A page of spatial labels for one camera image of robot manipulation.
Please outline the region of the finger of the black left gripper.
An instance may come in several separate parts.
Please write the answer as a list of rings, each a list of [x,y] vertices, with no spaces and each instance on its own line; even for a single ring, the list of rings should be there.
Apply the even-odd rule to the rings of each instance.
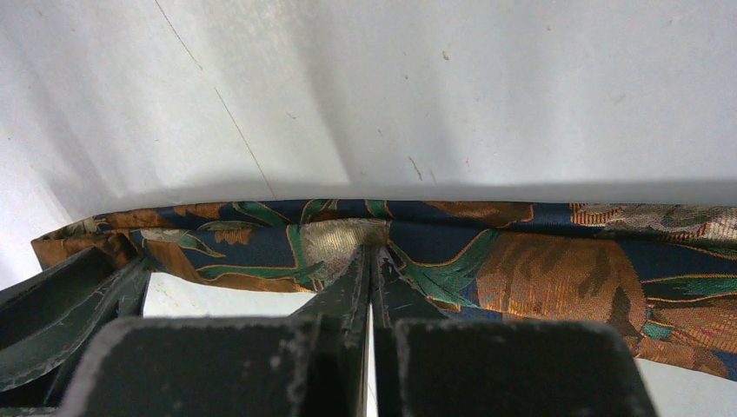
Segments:
[[[89,248],[2,290],[2,405],[58,405],[96,334],[142,315],[150,276],[141,256],[116,266]]]

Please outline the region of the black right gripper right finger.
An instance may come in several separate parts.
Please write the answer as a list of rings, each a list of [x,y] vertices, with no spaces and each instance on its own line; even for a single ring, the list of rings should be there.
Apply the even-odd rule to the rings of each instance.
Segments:
[[[621,337],[591,321],[447,317],[371,250],[381,416],[653,416]]]

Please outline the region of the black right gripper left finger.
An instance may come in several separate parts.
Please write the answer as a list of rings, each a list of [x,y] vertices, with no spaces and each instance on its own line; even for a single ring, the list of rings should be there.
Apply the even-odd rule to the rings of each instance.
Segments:
[[[61,416],[363,416],[370,250],[285,317],[133,318],[91,342]]]

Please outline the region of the dark floral patterned tie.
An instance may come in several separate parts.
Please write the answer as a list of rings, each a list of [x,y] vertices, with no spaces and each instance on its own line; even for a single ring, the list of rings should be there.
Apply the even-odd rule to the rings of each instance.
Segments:
[[[736,377],[736,210],[636,203],[312,199],[95,215],[36,238],[49,268],[87,248],[186,281],[315,292],[360,247],[437,306],[601,321],[636,358]]]

